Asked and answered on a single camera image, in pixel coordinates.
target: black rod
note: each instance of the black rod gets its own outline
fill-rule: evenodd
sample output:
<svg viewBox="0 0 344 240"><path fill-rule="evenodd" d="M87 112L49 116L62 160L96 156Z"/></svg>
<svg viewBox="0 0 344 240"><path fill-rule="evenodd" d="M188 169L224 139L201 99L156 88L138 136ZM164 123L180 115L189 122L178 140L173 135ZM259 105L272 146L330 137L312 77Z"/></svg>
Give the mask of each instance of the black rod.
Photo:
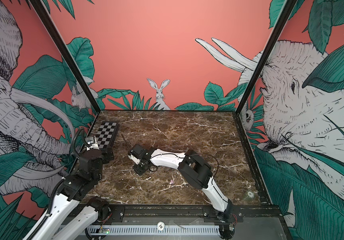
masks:
<svg viewBox="0 0 344 240"><path fill-rule="evenodd" d="M40 17L41 22L44 24L49 35L52 37L52 40L56 44L62 57L64 58L64 61L68 64L70 70L72 71L76 80L78 81L78 83L80 84L84 93L86 94L88 100L91 102L92 107L95 109L97 114L100 113L101 109L99 108L98 103L96 102L96 100L92 96L92 93L89 91L89 87L85 83L84 78L83 78L80 70L78 69L76 62L74 61L72 55L69 53L67 45L65 45L64 40L62 39L61 35L57 31L57 28L54 25L48 12L46 11L44 5L41 3L40 0L30 0L30 3L32 4L33 8L35 9L37 15Z"/></svg>
<svg viewBox="0 0 344 240"><path fill-rule="evenodd" d="M285 26L285 23L287 22L288 18L290 17L290 14L292 12L292 9L294 8L296 3L296 0L286 0L284 7L277 19L277 22L274 26L274 29L271 32L270 38L267 41L266 47L264 48L264 51L262 53L262 56L260 57L259 62L257 63L257 66L255 68L255 71L252 74L252 77L249 81L248 86L245 89L244 95L239 102L239 105L236 109L236 114L239 115L249 97L249 95L252 92L253 87L256 84L256 81L260 77L260 73L263 70L264 65L266 64L268 57L270 56L277 40L279 39L280 34L282 33L282 30Z"/></svg>

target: pink wall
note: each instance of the pink wall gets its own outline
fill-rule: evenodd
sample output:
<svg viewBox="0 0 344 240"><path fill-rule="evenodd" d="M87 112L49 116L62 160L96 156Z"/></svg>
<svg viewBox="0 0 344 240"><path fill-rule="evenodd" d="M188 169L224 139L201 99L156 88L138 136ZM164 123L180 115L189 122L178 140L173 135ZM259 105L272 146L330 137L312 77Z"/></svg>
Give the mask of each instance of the pink wall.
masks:
<svg viewBox="0 0 344 240"><path fill-rule="evenodd" d="M240 73L217 62L195 38L213 45L211 37L220 39L253 58L272 30L269 0L74 1L75 19L63 6L60 12L48 2L66 43L75 37L91 40L92 89L139 90L154 102L155 90L146 78L159 86L170 79L163 93L171 109L187 102L211 105L203 96L209 81L222 86L225 94L237 86ZM117 109L106 99L104 103Z"/></svg>

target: elephant illustration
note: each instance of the elephant illustration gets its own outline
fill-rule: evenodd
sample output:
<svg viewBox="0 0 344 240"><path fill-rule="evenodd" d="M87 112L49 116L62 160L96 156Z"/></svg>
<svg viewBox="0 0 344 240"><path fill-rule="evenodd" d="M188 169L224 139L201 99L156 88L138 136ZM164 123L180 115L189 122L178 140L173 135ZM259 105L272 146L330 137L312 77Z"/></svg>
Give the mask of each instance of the elephant illustration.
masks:
<svg viewBox="0 0 344 240"><path fill-rule="evenodd" d="M15 152L22 146L36 158L36 162L27 162L0 186L0 194L38 187L49 196L61 177L67 175L56 155L69 154L70 144L51 137L24 104L58 115L68 125L72 136L74 129L70 119L59 108L10 85L21 46L21 31L0 1L0 155Z"/></svg>

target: black cable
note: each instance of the black cable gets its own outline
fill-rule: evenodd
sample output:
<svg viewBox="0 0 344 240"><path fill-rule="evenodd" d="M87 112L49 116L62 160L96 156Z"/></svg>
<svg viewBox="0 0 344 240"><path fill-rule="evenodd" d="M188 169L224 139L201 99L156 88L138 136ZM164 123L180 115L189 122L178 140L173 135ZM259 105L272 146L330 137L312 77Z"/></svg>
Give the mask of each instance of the black cable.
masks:
<svg viewBox="0 0 344 240"><path fill-rule="evenodd" d="M31 240L36 233L40 230L40 228L44 225L45 221L47 220L47 218L50 216L50 212L52 211L52 205L53 205L53 200L54 197L56 196L56 192L57 189L59 188L59 186L64 182L65 179L61 179L56 186L54 187L54 189L52 190L52 193L50 195L50 199L49 199L49 204L48 204L48 208L47 208L47 212L45 213L44 218L41 220L41 222L37 225L37 227L35 228L35 230L33 230L33 232L29 235L29 237L27 238L27 240Z"/></svg>
<svg viewBox="0 0 344 240"><path fill-rule="evenodd" d="M77 156L77 157L80 157L80 154L78 154L78 152L76 151L76 140L77 140L77 137L78 135L80 134L80 132L84 130L83 128L79 128L78 131L76 132L75 136L73 137L72 139L72 142L70 144L70 147L72 148L72 152Z"/></svg>

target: rabbit illustration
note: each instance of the rabbit illustration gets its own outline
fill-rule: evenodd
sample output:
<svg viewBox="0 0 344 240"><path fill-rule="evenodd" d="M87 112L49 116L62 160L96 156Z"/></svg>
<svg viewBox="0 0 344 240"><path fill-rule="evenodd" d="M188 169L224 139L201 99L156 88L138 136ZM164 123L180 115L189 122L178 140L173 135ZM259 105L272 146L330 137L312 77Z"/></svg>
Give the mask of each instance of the rabbit illustration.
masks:
<svg viewBox="0 0 344 240"><path fill-rule="evenodd" d="M170 110L170 108L164 102L163 88L169 84L169 79L166 79L162 82L160 88L157 87L157 84L152 80L147 78L149 85L156 90L156 105L159 105L158 110Z"/></svg>

